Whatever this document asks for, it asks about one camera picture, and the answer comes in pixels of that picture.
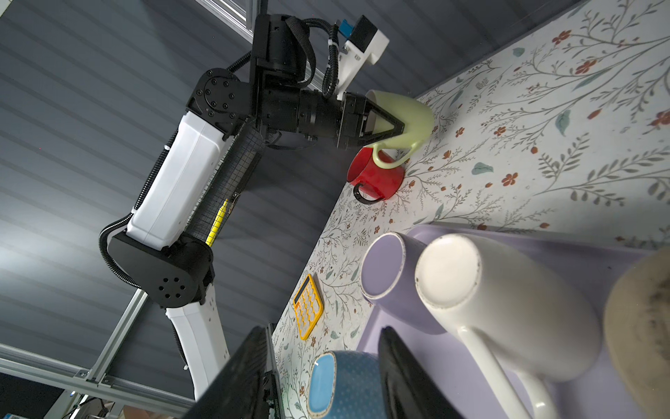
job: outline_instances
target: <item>mug rim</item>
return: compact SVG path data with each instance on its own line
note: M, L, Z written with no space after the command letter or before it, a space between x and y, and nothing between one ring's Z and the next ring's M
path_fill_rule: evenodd
M464 306L465 304L467 304L469 301L471 301L471 299L473 299L474 295L477 293L477 290L479 289L479 287L482 283L482 256L479 252L479 248L477 248L477 245L473 242L473 240L470 239L470 236L471 235L463 234L463 233L449 233L449 234L445 234L445 235L442 235L442 236L438 237L437 239L428 243L428 245L426 246L426 249L427 249L430 245L433 245L434 243L439 244L440 241L444 241L447 238L458 237L460 239L465 240L470 246L472 246L474 248L475 254L477 256L477 262L478 262L478 265L479 265L479 270L477 272L477 279L476 279L475 283L472 285L472 287L469 289L467 294L463 298L461 298L460 301L458 301L457 303L452 304L450 306L446 306L444 304L434 302L433 300L429 299L422 292L421 286L419 285L419 280L418 280L419 278L417 276L417 270L419 268L419 265L421 264L421 260L424 259L424 255L426 253L425 253L425 251L423 251L423 252L421 252L421 255L419 255L419 259L417 259L417 265L416 265L416 268L414 270L414 285L416 287L417 293L419 294L419 298L421 299L421 301L425 305L431 306L431 308L433 308L435 310L444 310L444 311L456 310L456 309Z
M349 164L349 169L347 169L346 171L346 182L351 183L355 181L360 176L360 174L363 173L363 171L368 166L368 163L370 163L370 160L372 160L372 158L373 158L373 149L368 147L361 148L358 151L358 153L356 153L354 159ZM361 165L362 167L354 175L354 170L358 168L355 165L356 166Z
M390 285L384 292L382 292L381 294L372 295L372 294L370 294L369 292L367 292L367 291L365 290L365 288L363 287L363 265L365 264L365 259L368 257L368 253L369 253L370 250L373 248L373 246L375 245L375 243L376 243L379 239L381 239L382 237L386 237L386 236L388 236L388 235L392 235L392 236L394 236L394 237L400 242L400 246L401 246L402 249L403 249L402 260L400 261L400 267L398 268L398 274L395 276L395 279L393 280L393 282L391 282L391 285ZM402 239L402 237L400 237L400 233L397 233L397 232L395 232L395 231L387 231L386 233L384 233L384 234L382 234L381 236L377 237L377 238L375 239L375 241L373 241L373 242L368 246L368 249L365 251L365 254L363 255L363 259L362 259L362 262L361 262L361 265L360 265L360 290L362 291L363 296L364 296L367 300L370 300L371 302L374 302L374 301L376 301L376 300L379 300L379 299L384 298L385 296L389 295L389 294L391 293L391 291L393 291L393 289L395 288L395 286L398 284L398 282L400 281L400 276L401 276L402 273L403 273L403 269L405 269L405 262L406 262L406 261L407 261L407 248L405 247L405 241Z
M330 403L328 403L328 407L323 412L316 413L313 412L312 409L310 408L310 391L312 390L311 378L310 378L310 385L307 388L307 412L310 415L310 417L315 419L324 418L330 413L330 410L333 407L333 398L335 397L335 385L337 384L337 357L335 356L333 351L325 351L312 361L312 368L310 368L310 377L314 372L314 366L316 365L315 362L326 355L329 355L331 358L333 358L334 374L333 374L333 388L330 392Z

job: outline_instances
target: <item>blue mug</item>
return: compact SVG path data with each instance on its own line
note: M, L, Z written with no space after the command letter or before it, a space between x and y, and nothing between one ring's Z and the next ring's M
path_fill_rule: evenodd
M386 419L377 357L355 351L321 354L312 365L307 410L313 419Z

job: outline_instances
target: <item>purple mug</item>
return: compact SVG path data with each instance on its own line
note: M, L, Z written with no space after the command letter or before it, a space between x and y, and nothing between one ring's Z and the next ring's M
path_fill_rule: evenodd
M421 302L414 269L426 244L400 233L386 233L373 241L363 257L360 288L370 303L429 335L445 333Z

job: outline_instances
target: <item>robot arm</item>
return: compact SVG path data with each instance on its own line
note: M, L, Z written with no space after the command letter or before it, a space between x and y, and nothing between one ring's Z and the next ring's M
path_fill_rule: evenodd
M354 27L342 24L347 41L332 62L337 77L327 80L330 95L303 89L311 80L304 81L306 61L314 68L314 51L305 39L310 24L323 28L323 21L317 20L259 15L251 53L228 69L213 68L202 75L174 141L161 155L164 161L157 162L157 173L152 171L135 208L100 234L100 251L110 268L166 308L182 343L196 399L230 357L214 299L210 246L245 179L229 176L220 162L232 161L237 144L254 129L263 139L278 131L312 139L332 137L340 149L370 145L404 129L400 120L366 97L345 91L362 66L374 64L389 43L365 17ZM337 40L336 28L329 44ZM249 82L234 74L246 61L251 65ZM370 112L392 128L373 133L366 126ZM251 154L245 161L257 162L262 150L255 148ZM249 165L244 167L247 177L253 169ZM125 223L127 228L108 244L107 237ZM191 228L195 224L212 230L197 233Z

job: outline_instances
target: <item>white mug handle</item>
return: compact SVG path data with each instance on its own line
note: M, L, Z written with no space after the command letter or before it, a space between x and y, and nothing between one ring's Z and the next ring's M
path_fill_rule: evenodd
M512 387L498 359L488 348L484 339L469 326L458 328L458 336L472 354L477 366L484 374L498 402L510 419L531 419L519 395ZM551 399L547 386L538 377L528 373L518 374L533 405L535 419L558 419L558 409Z

